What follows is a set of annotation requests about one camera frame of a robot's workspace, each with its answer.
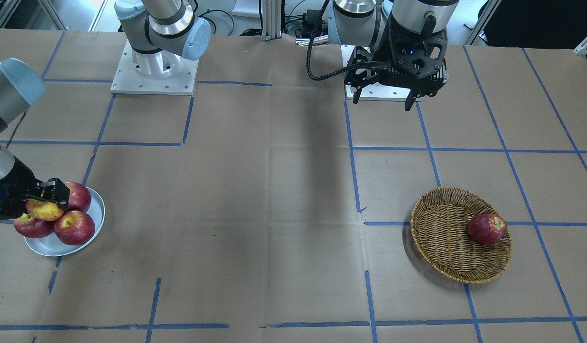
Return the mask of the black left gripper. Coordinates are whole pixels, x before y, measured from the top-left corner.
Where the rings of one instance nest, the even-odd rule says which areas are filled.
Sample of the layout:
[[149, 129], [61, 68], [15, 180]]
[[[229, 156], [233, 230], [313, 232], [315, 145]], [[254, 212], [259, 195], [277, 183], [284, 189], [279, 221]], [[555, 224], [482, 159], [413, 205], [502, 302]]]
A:
[[[439, 15], [423, 11], [420, 32], [412, 32], [397, 19], [387, 20], [379, 46], [355, 46], [346, 63], [345, 85], [352, 92], [353, 104], [358, 104], [363, 87], [374, 84], [380, 75], [394, 76], [396, 81], [424, 80], [440, 71], [445, 63], [446, 29], [437, 32]], [[420, 89], [436, 91], [437, 81], [423, 81]], [[410, 111], [417, 99], [410, 90], [405, 111]]]

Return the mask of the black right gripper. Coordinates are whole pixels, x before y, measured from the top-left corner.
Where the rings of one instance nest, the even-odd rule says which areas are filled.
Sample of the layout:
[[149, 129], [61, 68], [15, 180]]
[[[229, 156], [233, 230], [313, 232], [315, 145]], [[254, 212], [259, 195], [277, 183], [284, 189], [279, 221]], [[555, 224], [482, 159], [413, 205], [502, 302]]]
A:
[[71, 190], [59, 178], [37, 180], [13, 155], [0, 155], [0, 220], [21, 217], [26, 200], [51, 202], [67, 210]]

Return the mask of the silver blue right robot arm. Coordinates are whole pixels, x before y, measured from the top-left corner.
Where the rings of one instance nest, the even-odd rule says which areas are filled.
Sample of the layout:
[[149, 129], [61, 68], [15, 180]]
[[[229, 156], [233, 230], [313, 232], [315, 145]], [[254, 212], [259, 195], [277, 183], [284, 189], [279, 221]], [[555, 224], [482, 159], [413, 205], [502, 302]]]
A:
[[[19, 59], [0, 61], [0, 134], [17, 116], [43, 96], [41, 77]], [[12, 220], [26, 211], [26, 200], [51, 202], [67, 209], [70, 189], [58, 178], [37, 179], [31, 169], [0, 143], [0, 220]]]

